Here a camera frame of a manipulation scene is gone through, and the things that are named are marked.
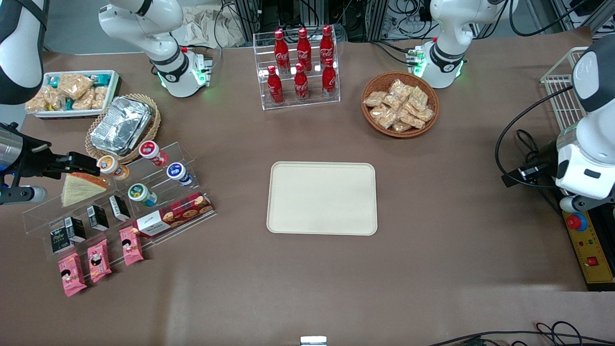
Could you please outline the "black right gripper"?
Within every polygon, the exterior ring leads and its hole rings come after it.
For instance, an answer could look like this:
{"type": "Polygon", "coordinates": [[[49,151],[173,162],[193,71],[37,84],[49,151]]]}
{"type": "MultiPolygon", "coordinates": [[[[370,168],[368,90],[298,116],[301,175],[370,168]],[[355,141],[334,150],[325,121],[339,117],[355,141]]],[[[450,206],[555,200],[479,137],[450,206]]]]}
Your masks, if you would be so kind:
{"type": "Polygon", "coordinates": [[[62,173],[83,173],[99,177],[98,160],[78,152],[66,154],[66,166],[57,162],[59,158],[51,150],[51,143],[21,136],[22,149],[17,162],[17,177],[48,177],[59,179],[62,173]]]}

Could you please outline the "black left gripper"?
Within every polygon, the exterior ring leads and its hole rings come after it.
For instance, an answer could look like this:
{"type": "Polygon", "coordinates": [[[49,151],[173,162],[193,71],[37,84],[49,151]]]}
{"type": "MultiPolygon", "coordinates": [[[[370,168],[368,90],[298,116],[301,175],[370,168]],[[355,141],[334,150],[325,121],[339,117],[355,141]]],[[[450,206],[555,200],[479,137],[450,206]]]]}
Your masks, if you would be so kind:
{"type": "Polygon", "coordinates": [[[506,187],[515,185],[537,186],[537,178],[543,170],[556,170],[558,166],[558,151],[556,141],[550,141],[538,150],[531,151],[526,158],[526,164],[513,171],[501,175],[506,187]]]}

